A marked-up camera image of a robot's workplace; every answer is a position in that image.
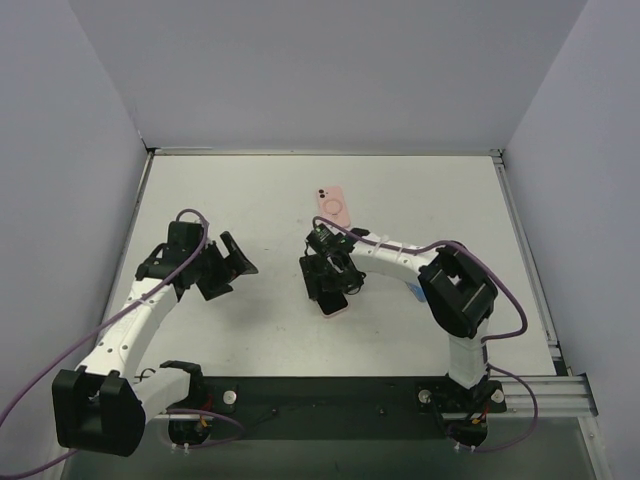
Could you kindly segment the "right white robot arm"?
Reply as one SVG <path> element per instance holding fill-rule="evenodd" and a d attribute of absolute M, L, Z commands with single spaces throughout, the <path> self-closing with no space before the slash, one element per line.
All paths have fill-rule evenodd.
<path fill-rule="evenodd" d="M 334 233 L 318 225 L 305 239 L 299 265 L 309 299 L 326 316 L 347 308 L 347 297 L 360 292 L 369 274 L 421 290 L 422 301 L 449 336 L 447 376 L 466 390 L 487 378 L 483 337 L 497 288 L 482 268 L 456 248 L 423 251 L 365 229 Z"/>

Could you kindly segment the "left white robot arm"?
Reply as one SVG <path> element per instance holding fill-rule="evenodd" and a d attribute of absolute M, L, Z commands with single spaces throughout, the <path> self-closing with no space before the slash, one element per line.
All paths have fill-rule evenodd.
<path fill-rule="evenodd" d="M 94 349 L 52 383 L 58 443 L 69 449 L 127 457 L 146 424 L 170 407 L 193 411 L 212 403 L 199 365 L 169 360 L 150 377 L 136 372 L 163 320 L 195 286 L 205 300 L 232 292 L 257 273 L 229 232 L 220 252 L 203 225 L 175 220 L 167 239 L 138 266 L 129 297 Z"/>

